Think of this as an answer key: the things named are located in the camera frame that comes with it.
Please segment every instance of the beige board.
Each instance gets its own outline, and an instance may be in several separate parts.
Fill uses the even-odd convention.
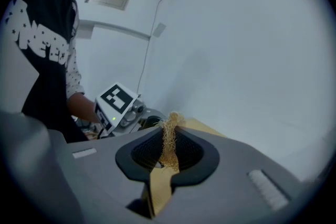
[[[209,126],[196,119],[185,120],[185,124],[183,127],[225,137],[218,131],[210,128]],[[158,215],[167,204],[167,202],[169,202],[169,200],[171,199],[171,178],[173,177],[173,175],[176,175],[178,173],[179,171],[176,172],[169,167],[153,169],[150,175],[150,192],[154,210],[154,212],[151,212],[152,217]]]

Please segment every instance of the white strip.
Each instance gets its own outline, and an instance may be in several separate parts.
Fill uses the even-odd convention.
[[[95,148],[89,148],[88,150],[74,152],[72,155],[74,156],[75,159],[78,159],[78,158],[82,158],[82,157],[94,154],[96,152],[97,151]]]
[[[248,173],[248,177],[273,211],[277,211],[288,205],[289,200],[261,170],[253,170]]]

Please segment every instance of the black t-shirt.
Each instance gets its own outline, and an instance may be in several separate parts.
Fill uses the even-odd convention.
[[[11,0],[2,18],[4,32],[38,71],[22,112],[63,133],[67,143],[87,140],[66,106],[83,92],[76,65],[78,27],[75,0]]]

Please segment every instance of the cable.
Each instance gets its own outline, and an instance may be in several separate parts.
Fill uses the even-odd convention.
[[[156,11],[155,11],[155,15],[154,15],[154,22],[153,22],[153,26],[152,26],[152,30],[151,30],[151,36],[149,38],[149,41],[148,41],[148,45],[147,45],[147,49],[146,49],[146,54],[145,54],[145,60],[144,60],[144,63],[143,63],[143,68],[142,68],[142,72],[141,72],[141,75],[140,75],[140,79],[139,79],[139,83],[138,83],[138,89],[137,89],[137,94],[139,94],[139,87],[140,87],[140,83],[141,83],[141,80],[142,80],[142,76],[143,76],[143,73],[145,71],[145,66],[146,66],[146,61],[147,61],[147,54],[148,54],[148,49],[149,49],[149,45],[151,43],[151,38],[152,38],[152,34],[153,34],[153,29],[154,29],[154,25],[155,25],[155,20],[156,20],[156,15],[157,15],[157,11],[159,9],[159,5],[161,3],[162,0],[159,1],[159,3],[157,4],[157,7],[156,7]]]

